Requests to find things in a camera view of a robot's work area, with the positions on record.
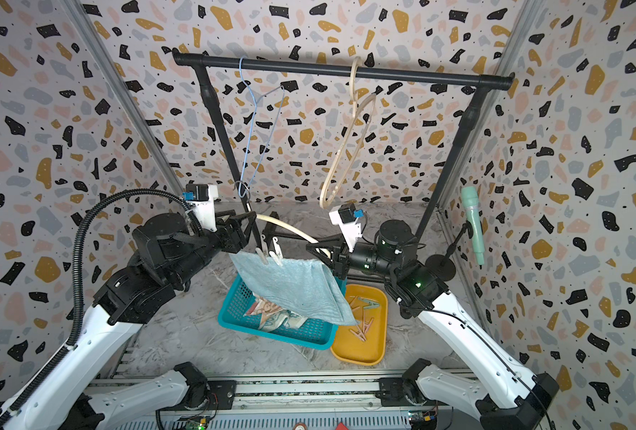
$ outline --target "white tube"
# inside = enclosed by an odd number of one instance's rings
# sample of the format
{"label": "white tube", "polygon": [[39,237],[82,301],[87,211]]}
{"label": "white tube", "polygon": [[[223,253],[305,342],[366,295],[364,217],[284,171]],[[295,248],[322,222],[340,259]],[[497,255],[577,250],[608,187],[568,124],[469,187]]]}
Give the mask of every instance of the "white tube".
{"label": "white tube", "polygon": [[[256,214],[256,218],[260,219],[261,221],[271,222],[271,223],[276,224],[276,225],[278,225],[278,226],[280,226],[282,228],[286,228],[290,232],[303,237],[304,239],[308,240],[312,244],[317,244],[318,243],[318,241],[316,239],[314,239],[313,237],[307,235],[306,233],[304,233],[300,229],[298,229],[298,228],[296,228],[294,226],[291,226],[291,225],[289,225],[286,222],[282,222],[282,221],[280,221],[277,218],[269,217],[268,215],[260,215],[260,214]],[[330,253],[327,250],[321,249],[321,251],[323,251],[323,253],[325,255],[327,255],[328,257],[330,256]]]}

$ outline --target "patterned wallpaper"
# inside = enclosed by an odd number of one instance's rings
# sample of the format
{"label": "patterned wallpaper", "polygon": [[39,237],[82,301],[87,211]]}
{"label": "patterned wallpaper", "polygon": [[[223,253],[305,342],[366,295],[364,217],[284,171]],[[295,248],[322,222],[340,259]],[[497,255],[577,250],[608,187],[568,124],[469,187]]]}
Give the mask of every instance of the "patterned wallpaper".
{"label": "patterned wallpaper", "polygon": [[[218,136],[189,67],[173,48],[215,56],[457,73],[493,73],[520,0],[199,1],[92,0],[87,13],[133,91],[182,181],[218,181],[236,196]],[[287,89],[277,129],[279,91],[263,99],[249,162],[259,168],[257,201],[317,200],[350,118],[348,78],[245,71],[260,95]],[[253,104],[236,70],[210,69],[243,163]],[[377,92],[377,113],[354,173],[341,195],[361,201],[420,202],[447,157],[459,117],[474,89],[412,82],[357,81],[363,98]],[[355,146],[348,146],[350,154]]]}
{"label": "patterned wallpaper", "polygon": [[[0,401],[69,334],[72,244],[105,195],[163,183],[68,18],[49,0],[0,0]],[[87,236],[88,303],[167,201],[134,198]]]}
{"label": "patterned wallpaper", "polygon": [[460,249],[492,334],[560,384],[557,427],[633,430],[636,0],[545,5],[460,178],[487,265]]}

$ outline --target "yellow plastic tray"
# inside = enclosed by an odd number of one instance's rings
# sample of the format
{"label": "yellow plastic tray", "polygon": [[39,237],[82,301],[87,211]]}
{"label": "yellow plastic tray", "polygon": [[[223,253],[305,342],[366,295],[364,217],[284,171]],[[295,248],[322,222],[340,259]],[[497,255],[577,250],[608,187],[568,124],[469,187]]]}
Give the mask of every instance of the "yellow plastic tray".
{"label": "yellow plastic tray", "polygon": [[388,297],[381,290],[357,284],[347,285],[344,297],[352,303],[356,297],[368,298],[380,304],[374,309],[363,309],[366,303],[356,299],[352,304],[354,317],[357,321],[365,319],[368,322],[373,318],[365,342],[361,341],[349,329],[357,331],[355,326],[341,325],[337,329],[334,342],[330,350],[332,355],[342,361],[355,363],[362,366],[375,366],[385,356],[385,339],[388,332]]}

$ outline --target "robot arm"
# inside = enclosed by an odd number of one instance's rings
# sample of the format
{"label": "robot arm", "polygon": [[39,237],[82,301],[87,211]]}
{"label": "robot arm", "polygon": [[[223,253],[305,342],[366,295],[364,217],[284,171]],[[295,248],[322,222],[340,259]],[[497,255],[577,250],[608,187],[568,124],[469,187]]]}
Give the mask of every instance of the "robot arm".
{"label": "robot arm", "polygon": [[[196,188],[190,188],[187,186],[187,191],[193,195],[189,197],[201,194],[196,193]],[[212,206],[205,208],[209,210],[212,211]],[[194,208],[196,215],[200,211],[203,209]],[[243,229],[245,220],[248,225]],[[206,219],[201,221],[208,227],[214,222],[214,231],[209,228],[191,236],[181,214],[162,213],[136,228],[133,238],[137,252],[129,265],[114,273],[94,295],[75,345],[62,345],[27,385],[0,403],[0,427],[4,425],[6,430],[107,429],[144,412],[177,405],[185,398],[189,400],[187,405],[200,405],[208,385],[190,363],[154,381],[105,396],[88,398],[82,392],[128,338],[175,297],[176,290],[188,290],[193,275],[206,267],[216,254],[220,251],[237,253],[243,249],[251,236],[254,220],[254,212],[242,215],[224,212],[218,216],[207,213]],[[41,372],[46,373],[45,378],[39,378]],[[28,394],[32,384],[35,390]],[[21,407],[11,407],[14,403],[21,403]]]}
{"label": "robot arm", "polygon": [[[348,212],[354,210],[353,204],[345,204],[337,212],[342,221],[351,221],[354,216]],[[306,246],[340,279],[351,268],[384,277],[385,291],[399,304],[402,317],[417,316],[435,330],[480,381],[419,363],[405,374],[411,395],[418,397],[415,402],[443,400],[476,417],[487,429],[534,429],[557,393],[557,383],[549,374],[533,374],[485,333],[447,285],[417,260],[417,248],[418,238],[397,219],[380,226],[373,244],[352,244],[342,238]],[[328,249],[330,256],[319,249]]]}

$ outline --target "blue wire hanger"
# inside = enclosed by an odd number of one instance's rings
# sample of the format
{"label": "blue wire hanger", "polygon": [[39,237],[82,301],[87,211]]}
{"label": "blue wire hanger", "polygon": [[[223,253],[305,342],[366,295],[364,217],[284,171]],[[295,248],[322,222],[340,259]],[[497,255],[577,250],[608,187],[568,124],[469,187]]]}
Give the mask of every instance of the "blue wire hanger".
{"label": "blue wire hanger", "polygon": [[[242,61],[245,59],[245,57],[241,57],[239,59],[239,77],[242,79],[242,82],[244,83],[244,85],[246,86],[246,88],[248,88],[248,92],[251,93],[251,99],[253,100],[253,115],[251,115],[251,128],[248,131],[248,137],[246,139],[246,151],[244,154],[244,164],[242,164],[242,175],[239,178],[238,185],[237,185],[237,194],[239,194],[239,197],[245,197],[247,196],[248,192],[251,190],[251,184],[253,184],[253,179],[256,176],[256,172],[258,172],[258,168],[260,167],[261,163],[263,162],[263,159],[266,156],[266,151],[267,149],[270,147],[270,143],[272,140],[272,134],[275,133],[275,125],[277,125],[277,120],[279,120],[279,114],[282,111],[282,104],[284,102],[284,93],[285,93],[285,88],[282,87],[282,85],[280,85],[279,87],[268,91],[267,93],[261,95],[261,97],[258,98],[258,100],[256,100],[256,96],[254,96],[253,94],[253,90],[251,89],[251,87],[249,86],[248,83],[246,83],[245,79],[244,79],[244,74],[242,73]],[[256,164],[256,169],[253,171],[253,175],[251,175],[251,180],[248,181],[248,185],[245,185],[244,183],[244,173],[246,170],[246,159],[248,158],[248,148],[251,145],[251,136],[253,135],[253,125],[255,123],[255,118],[256,118],[256,112],[258,111],[258,102],[261,101],[263,99],[263,97],[269,95],[270,93],[277,91],[280,89],[280,87],[282,88],[282,97],[279,100],[279,109],[277,110],[277,115],[275,116],[275,122],[272,124],[272,128],[271,128],[271,134],[270,136],[268,136],[268,140],[266,142],[263,142],[266,146],[266,148],[263,150],[263,153],[261,154],[261,159],[258,160],[258,164]],[[244,185],[244,193],[242,194],[242,185]]]}

